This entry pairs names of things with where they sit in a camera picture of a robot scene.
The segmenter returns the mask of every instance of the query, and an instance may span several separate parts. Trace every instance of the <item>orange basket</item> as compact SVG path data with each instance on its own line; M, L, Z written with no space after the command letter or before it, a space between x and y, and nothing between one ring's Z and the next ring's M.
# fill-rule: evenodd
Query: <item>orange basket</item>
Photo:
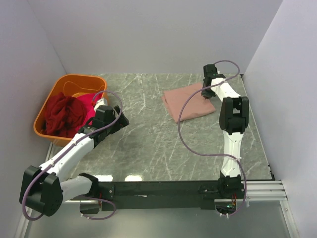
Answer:
M46 98L38 116L34 121L33 129L35 133L37 133L41 137L47 138L57 146L67 145L71 141L71 138L44 134L44 112L46 109L46 103L48 99L51 96L56 96L60 92L63 92L65 96L79 97L89 93L98 93L99 91L106 89L107 83L101 77L80 74L68 74L63 76L55 83L53 89ZM108 100L106 93L103 93L103 97L105 97Z

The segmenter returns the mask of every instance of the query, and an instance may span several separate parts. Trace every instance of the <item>crumpled fabric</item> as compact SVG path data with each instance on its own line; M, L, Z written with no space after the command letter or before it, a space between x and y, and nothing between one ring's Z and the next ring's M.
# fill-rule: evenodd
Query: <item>crumpled fabric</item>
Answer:
M75 97L65 96L60 92L47 101L45 110L47 135L73 138L77 127L85 122L85 105Z
M89 94L85 94L85 95L79 96L79 97L77 98L79 101L81 101L81 102L84 104L84 107L86 108L86 111L87 111L87 114L86 114L84 123L76 128L77 131L78 131L83 125L85 125L86 122L87 122L90 118L93 118L93 117L96 115L95 107L92 105L92 101L93 101L94 96L95 96L94 93L89 93ZM99 94L99 95L96 97L95 102L98 101L101 97L102 97L102 95Z

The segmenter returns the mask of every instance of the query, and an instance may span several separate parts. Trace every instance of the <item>floor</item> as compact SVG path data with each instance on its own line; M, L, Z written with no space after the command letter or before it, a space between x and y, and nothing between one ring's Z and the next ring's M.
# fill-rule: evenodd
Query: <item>floor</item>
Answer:
M187 208L120 210L105 221L88 221L80 216L79 204L63 204L52 217L33 222L25 237L291 238L279 201L250 202L249 208L229 219L214 210Z
M108 90L117 92L130 124L109 136L70 172L74 178L86 172L99 180L214 180L219 178L222 157L200 157L181 143L177 125L168 114L161 97L166 90L203 81L201 74L101 74ZM240 76L230 85L246 95ZM182 123L182 134L190 147L202 153L223 152L219 128L221 101L212 98L216 112ZM109 96L109 104L118 104ZM53 147L51 156L60 148ZM241 163L248 180L271 179L270 168L252 113L241 148Z

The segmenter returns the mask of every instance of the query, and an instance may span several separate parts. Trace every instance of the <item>gray marble table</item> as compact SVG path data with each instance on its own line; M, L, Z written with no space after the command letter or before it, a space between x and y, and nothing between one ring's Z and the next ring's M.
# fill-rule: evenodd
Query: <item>gray marble table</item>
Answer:
M87 154L69 174L86 172L101 180L144 181L218 179L222 157L201 157L188 151L179 139L177 124L168 114L161 97L166 90L203 81L201 74L101 74L108 90L117 92L130 125L106 138ZM246 95L241 77L230 85ZM221 101L212 98L216 112L181 125L185 141L202 153L222 153L219 128ZM115 97L109 103L117 105ZM60 148L53 147L51 156ZM241 146L241 163L247 179L271 179L270 169L252 113Z

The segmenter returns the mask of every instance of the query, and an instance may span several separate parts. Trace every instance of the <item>white backdrop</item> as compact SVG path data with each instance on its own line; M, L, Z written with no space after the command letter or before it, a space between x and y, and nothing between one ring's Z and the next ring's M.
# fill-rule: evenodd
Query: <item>white backdrop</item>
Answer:
M0 233L14 235L24 170L45 160L48 141L33 121L65 71L25 0L0 2Z
M244 72L282 2L28 1L68 73Z
M301 237L316 237L317 1L284 0L244 75L267 158Z

